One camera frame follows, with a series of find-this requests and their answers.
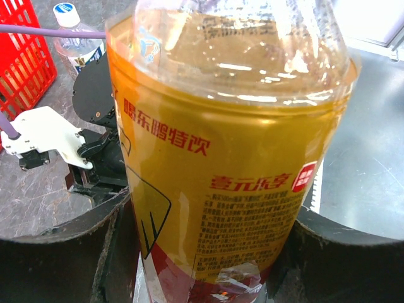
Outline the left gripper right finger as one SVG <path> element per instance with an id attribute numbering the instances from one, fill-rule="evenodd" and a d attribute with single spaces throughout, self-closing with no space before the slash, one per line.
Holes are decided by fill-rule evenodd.
<path id="1" fill-rule="evenodd" d="M 403 241 L 303 207 L 268 277 L 275 302 L 403 302 Z"/>

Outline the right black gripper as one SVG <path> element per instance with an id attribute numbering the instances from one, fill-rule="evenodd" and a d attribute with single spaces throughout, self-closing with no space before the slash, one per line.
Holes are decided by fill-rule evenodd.
<path id="1" fill-rule="evenodd" d="M 85 139 L 85 144 L 78 149 L 79 155 L 93 168 L 68 165 L 67 190 L 93 202 L 105 202 L 128 185 L 117 130 L 108 129 L 100 134 L 84 129 L 79 134 Z"/>

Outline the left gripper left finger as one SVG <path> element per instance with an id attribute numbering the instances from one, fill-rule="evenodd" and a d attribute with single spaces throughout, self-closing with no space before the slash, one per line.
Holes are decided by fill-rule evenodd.
<path id="1" fill-rule="evenodd" d="M 1 240 L 1 302 L 132 302 L 138 254 L 123 189 L 39 235 Z"/>

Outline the yellow tea bottle red label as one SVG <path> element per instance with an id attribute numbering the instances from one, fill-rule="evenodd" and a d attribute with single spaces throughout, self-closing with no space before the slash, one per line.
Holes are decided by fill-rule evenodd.
<path id="1" fill-rule="evenodd" d="M 135 1 L 106 21 L 150 302 L 254 302 L 357 69 L 330 1 Z"/>

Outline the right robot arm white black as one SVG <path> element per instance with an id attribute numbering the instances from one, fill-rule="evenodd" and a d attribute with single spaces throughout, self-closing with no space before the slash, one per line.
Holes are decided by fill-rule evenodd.
<path id="1" fill-rule="evenodd" d="M 69 164 L 67 190 L 90 198 L 93 207 L 111 199 L 128 185 L 117 131 L 116 110 L 107 54 L 86 65 L 73 85 L 73 109 L 83 121 L 105 128 L 100 134 L 82 129 L 85 142 L 78 155 L 93 165 L 83 169 Z"/>

